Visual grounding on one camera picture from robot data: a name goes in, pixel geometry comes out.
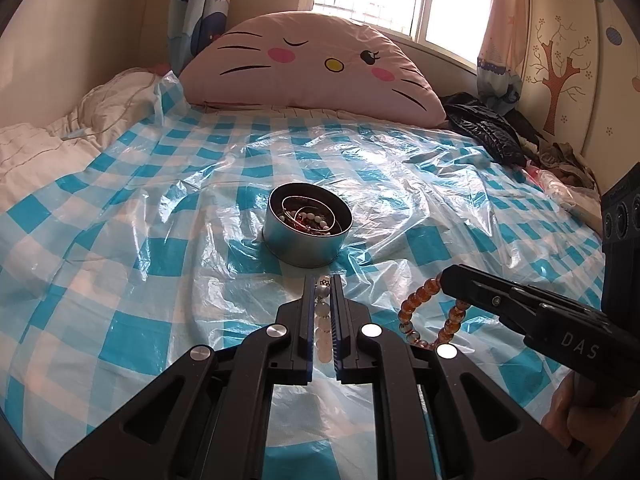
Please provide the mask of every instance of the blue and white checkered tablecloth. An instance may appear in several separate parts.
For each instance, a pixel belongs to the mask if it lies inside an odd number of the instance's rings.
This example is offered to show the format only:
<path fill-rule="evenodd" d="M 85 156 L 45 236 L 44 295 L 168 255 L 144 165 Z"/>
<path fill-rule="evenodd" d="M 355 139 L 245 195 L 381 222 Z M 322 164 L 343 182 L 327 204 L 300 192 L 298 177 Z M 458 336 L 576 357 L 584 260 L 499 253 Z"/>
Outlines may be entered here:
<path fill-rule="evenodd" d="M 0 406 L 52 472 L 70 447 L 194 344 L 232 346 L 299 297 L 304 271 L 260 240 L 267 196 L 291 181 L 341 196 L 348 298 L 397 329 L 402 299 L 465 263 L 599 304 L 600 242 L 482 147 L 444 131 L 327 118 L 202 114 L 179 83 L 82 173 L 0 216 Z M 433 338 L 453 304 L 414 315 Z M 564 375 L 472 307 L 454 342 L 538 420 Z M 280 386 L 265 479 L 375 478 L 370 387 L 316 357 Z"/>

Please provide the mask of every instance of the tree illustration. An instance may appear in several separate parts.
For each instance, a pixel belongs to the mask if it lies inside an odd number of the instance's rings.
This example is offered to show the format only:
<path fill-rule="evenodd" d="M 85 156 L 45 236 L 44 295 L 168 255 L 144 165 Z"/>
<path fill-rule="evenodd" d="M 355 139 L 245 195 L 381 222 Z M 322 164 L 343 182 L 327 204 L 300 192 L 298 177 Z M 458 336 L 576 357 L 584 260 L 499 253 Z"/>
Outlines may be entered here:
<path fill-rule="evenodd" d="M 548 132 L 551 135 L 556 134 L 556 111 L 558 110 L 558 99 L 560 95 L 566 93 L 572 100 L 578 101 L 578 95 L 586 95 L 582 91 L 582 87 L 578 84 L 574 84 L 572 86 L 568 86 L 565 88 L 565 84 L 567 80 L 574 75 L 579 74 L 587 70 L 591 66 L 591 61 L 586 64 L 584 67 L 574 66 L 574 60 L 576 57 L 582 57 L 583 54 L 580 52 L 583 50 L 591 40 L 588 36 L 585 36 L 583 41 L 580 42 L 578 40 L 578 46 L 574 48 L 568 56 L 563 56 L 560 53 L 559 45 L 563 40 L 566 40 L 563 32 L 565 34 L 569 32 L 576 32 L 574 29 L 574 24 L 571 23 L 568 27 L 565 27 L 562 24 L 562 18 L 560 16 L 556 16 L 556 22 L 558 22 L 558 30 L 549 38 L 547 43 L 542 42 L 542 26 L 545 24 L 544 18 L 540 18 L 538 20 L 538 25 L 536 26 L 536 36 L 538 38 L 538 43 L 542 47 L 542 51 L 545 54 L 546 66 L 543 63 L 542 56 L 540 55 L 540 49 L 537 45 L 533 47 L 533 56 L 538 60 L 538 62 L 529 65 L 533 69 L 536 70 L 535 76 L 528 76 L 527 81 L 530 83 L 542 83 L 551 92 L 551 104 L 549 105 L 549 112 L 546 115 L 545 125 L 543 130 Z M 543 76 L 540 79 L 540 73 L 544 74 L 544 70 L 546 70 L 546 76 Z"/>

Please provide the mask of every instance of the hello kitty pillow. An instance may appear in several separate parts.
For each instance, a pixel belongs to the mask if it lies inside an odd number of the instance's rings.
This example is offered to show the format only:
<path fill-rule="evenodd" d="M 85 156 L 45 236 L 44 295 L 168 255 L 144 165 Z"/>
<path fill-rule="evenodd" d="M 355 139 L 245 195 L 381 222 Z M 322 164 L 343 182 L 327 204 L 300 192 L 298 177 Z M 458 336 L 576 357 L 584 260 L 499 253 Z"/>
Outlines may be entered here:
<path fill-rule="evenodd" d="M 431 86 L 375 29 L 315 12 L 279 12 L 241 23 L 187 65 L 192 104 L 344 110 L 434 128 L 445 113 Z"/>

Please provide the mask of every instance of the camera lens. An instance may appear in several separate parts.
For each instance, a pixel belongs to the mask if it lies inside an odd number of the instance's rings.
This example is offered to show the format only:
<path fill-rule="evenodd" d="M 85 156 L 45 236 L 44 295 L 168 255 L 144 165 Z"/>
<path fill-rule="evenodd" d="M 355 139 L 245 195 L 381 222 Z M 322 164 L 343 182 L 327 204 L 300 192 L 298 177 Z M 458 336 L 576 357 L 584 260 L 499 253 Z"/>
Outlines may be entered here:
<path fill-rule="evenodd" d="M 631 218 L 634 220 L 636 229 L 640 229 L 640 195 L 634 199 L 634 205 L 631 208 Z"/>
<path fill-rule="evenodd" d="M 628 219 L 626 215 L 626 206 L 624 203 L 619 204 L 616 209 L 616 231 L 618 236 L 623 238 L 626 235 L 626 227 L 628 225 Z"/>
<path fill-rule="evenodd" d="M 611 219 L 611 215 L 607 213 L 604 217 L 604 235 L 605 238 L 609 238 L 611 236 L 611 230 L 613 229 L 613 220 Z"/>

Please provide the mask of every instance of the curtain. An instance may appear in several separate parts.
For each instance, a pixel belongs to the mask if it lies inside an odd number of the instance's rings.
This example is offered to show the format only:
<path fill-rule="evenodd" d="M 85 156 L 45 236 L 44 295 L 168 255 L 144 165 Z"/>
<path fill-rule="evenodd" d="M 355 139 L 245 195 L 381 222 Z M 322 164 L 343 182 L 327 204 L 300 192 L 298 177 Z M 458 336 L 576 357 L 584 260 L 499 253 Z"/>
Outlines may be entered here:
<path fill-rule="evenodd" d="M 175 75 L 222 35 L 229 0 L 171 0 L 169 2 L 169 62 Z"/>
<path fill-rule="evenodd" d="M 529 0 L 491 0 L 478 56 L 478 96 L 501 115 L 520 99 L 528 38 Z"/>

